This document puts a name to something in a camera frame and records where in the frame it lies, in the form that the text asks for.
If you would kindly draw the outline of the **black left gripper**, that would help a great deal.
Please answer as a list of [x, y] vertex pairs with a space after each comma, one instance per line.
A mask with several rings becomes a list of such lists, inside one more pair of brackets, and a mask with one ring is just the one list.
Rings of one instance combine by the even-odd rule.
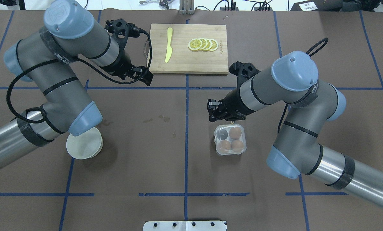
[[110, 75], [117, 76], [122, 80], [130, 77], [135, 81], [141, 81], [146, 86], [150, 86], [154, 77], [153, 73], [148, 72], [145, 66], [135, 66], [131, 63], [131, 58], [128, 53], [118, 55], [117, 60], [110, 67]]

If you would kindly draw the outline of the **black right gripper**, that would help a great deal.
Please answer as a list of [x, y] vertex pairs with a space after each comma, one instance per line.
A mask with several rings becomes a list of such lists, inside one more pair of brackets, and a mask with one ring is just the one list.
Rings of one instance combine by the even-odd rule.
[[207, 110], [209, 111], [209, 122], [245, 120], [248, 115], [253, 113], [253, 110], [243, 103], [240, 90], [229, 92], [222, 101], [208, 99]]

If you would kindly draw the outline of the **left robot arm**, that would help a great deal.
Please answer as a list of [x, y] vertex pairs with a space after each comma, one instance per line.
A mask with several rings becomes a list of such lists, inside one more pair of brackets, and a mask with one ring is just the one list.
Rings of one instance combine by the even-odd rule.
[[[127, 85], [141, 81], [149, 86], [149, 66], [135, 66], [125, 51], [128, 38], [148, 32], [124, 19], [106, 21], [102, 27], [74, 0], [56, 0], [44, 13], [44, 25], [18, 41], [4, 54], [7, 69], [16, 75], [6, 94], [10, 123], [0, 128], [0, 169], [63, 133], [79, 136], [103, 117], [70, 67], [80, 61], [111, 82]], [[11, 102], [18, 80], [34, 82], [46, 102], [17, 112]]]

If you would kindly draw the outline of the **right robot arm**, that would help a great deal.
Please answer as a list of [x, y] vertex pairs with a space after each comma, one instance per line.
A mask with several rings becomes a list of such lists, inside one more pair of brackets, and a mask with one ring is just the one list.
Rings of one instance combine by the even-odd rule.
[[317, 143], [324, 123], [344, 112], [346, 99], [335, 86], [319, 80], [309, 54], [291, 52], [263, 71], [251, 63], [235, 62], [229, 72], [237, 76], [237, 87], [221, 100], [207, 101], [210, 122], [245, 120], [283, 101], [291, 109], [272, 145], [267, 165], [290, 179], [309, 175], [383, 207], [383, 172]]

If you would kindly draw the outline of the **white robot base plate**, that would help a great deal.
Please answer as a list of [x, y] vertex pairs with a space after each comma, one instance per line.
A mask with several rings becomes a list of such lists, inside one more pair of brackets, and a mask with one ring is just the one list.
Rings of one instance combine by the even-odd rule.
[[149, 221], [143, 231], [227, 231], [227, 222], [221, 220]]

